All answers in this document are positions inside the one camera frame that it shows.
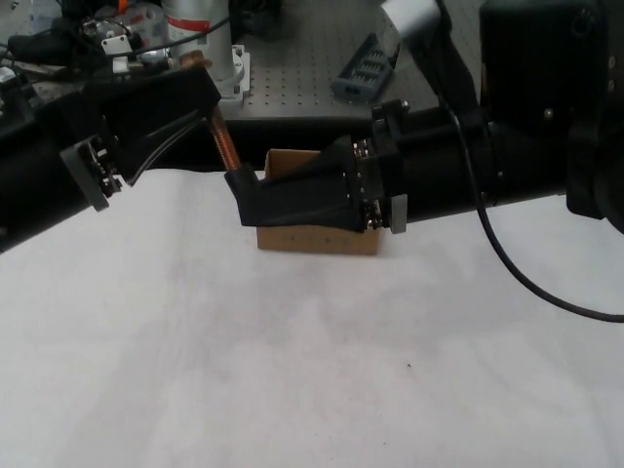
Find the black cable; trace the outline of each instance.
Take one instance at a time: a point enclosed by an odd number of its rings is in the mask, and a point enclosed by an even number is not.
[[[494,233],[493,228],[491,227],[491,223],[489,222],[488,210],[486,209],[486,204],[484,203],[481,195],[482,192],[479,188],[479,183],[475,174],[468,141],[466,139],[466,135],[463,132],[463,129],[461,128],[461,123],[459,122],[459,119],[457,118],[454,110],[451,109],[443,100],[441,100],[441,105],[446,109],[453,125],[455,126],[455,129],[457,130],[457,136],[459,138],[459,144],[461,146],[461,153],[466,165],[468,178],[470,179],[470,187],[472,189],[472,195],[475,200],[475,205],[477,206],[477,214],[479,215],[481,225],[486,231],[487,239],[489,240],[489,243],[498,255],[498,258],[500,258],[500,260],[513,275],[513,277],[516,278],[525,288],[527,288],[533,294],[537,295],[539,298],[553,305],[556,305],[557,307],[564,309],[567,312],[571,312],[572,314],[580,315],[581,317],[585,317],[588,319],[598,320],[600,322],[609,322],[613,324],[624,323],[624,315],[606,314],[604,312],[598,312],[596,310],[587,309],[585,307],[581,307],[579,305],[567,302],[559,297],[556,297],[555,295],[550,294],[547,291],[542,290],[539,286],[533,283],[522,271],[520,271],[520,269],[516,266],[516,264],[512,261],[509,255],[507,255],[507,253],[501,246],[498,238],[496,237],[496,234]]]
[[[229,21],[230,21],[230,18],[227,17],[226,19],[222,19],[221,21],[217,22],[214,26],[209,27],[205,31],[198,32],[197,34],[193,34],[192,36],[188,36],[183,39],[178,39],[177,41],[174,41],[174,42],[161,44],[160,46],[144,47],[142,49],[136,49],[135,51],[124,52],[122,54],[111,54],[110,56],[107,56],[107,57],[109,59],[116,59],[118,57],[134,57],[140,54],[145,54],[146,52],[160,51],[161,49],[165,49],[167,47],[181,46],[182,44],[187,44],[189,42],[196,41],[197,39],[201,39],[202,37],[208,36],[209,34],[217,31],[221,27],[228,24]]]
[[[128,184],[130,186],[135,185],[135,183],[137,183],[138,178],[145,172],[147,171],[149,168],[151,168],[153,166],[153,164],[163,155],[165,154],[174,144],[176,144],[176,142],[181,139],[186,137],[188,134],[190,134],[193,130],[195,130],[195,128],[200,125],[202,122],[204,122],[205,119],[202,118],[198,118],[193,120],[192,122],[190,122],[189,124],[185,125],[184,127],[182,127],[181,129],[179,129],[177,132],[175,132],[173,135],[171,135],[170,137],[168,137],[165,141],[163,141],[160,145],[158,145],[158,147],[149,155],[149,157],[140,165],[140,167],[138,168],[138,171],[136,171],[136,174],[128,180]]]

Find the black cylinder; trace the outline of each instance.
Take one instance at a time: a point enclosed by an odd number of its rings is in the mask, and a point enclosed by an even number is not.
[[[455,126],[432,111],[410,118],[419,131],[398,140],[404,156],[408,222],[474,210]],[[496,124],[466,136],[487,206],[565,192],[565,138],[530,137]]]
[[[0,253],[90,206],[35,123],[0,141]]]

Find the white cylinder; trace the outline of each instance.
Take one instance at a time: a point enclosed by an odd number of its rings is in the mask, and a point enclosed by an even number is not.
[[[229,15],[228,0],[163,0],[162,4],[170,42],[205,31]],[[229,24],[208,36],[172,47],[172,56],[179,59],[193,51],[200,51],[212,63],[208,71],[217,85],[235,75]]]

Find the white cloth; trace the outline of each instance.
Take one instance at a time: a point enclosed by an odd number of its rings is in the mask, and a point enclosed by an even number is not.
[[[624,238],[491,211],[553,293],[624,312]],[[222,175],[151,172],[0,257],[0,466],[624,464],[623,326],[551,307],[475,214],[378,257],[260,252]]]

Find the gray connector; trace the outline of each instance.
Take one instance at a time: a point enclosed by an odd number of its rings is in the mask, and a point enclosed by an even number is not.
[[[338,98],[369,102],[388,83],[392,72],[388,57],[372,33],[333,81],[331,90]]]

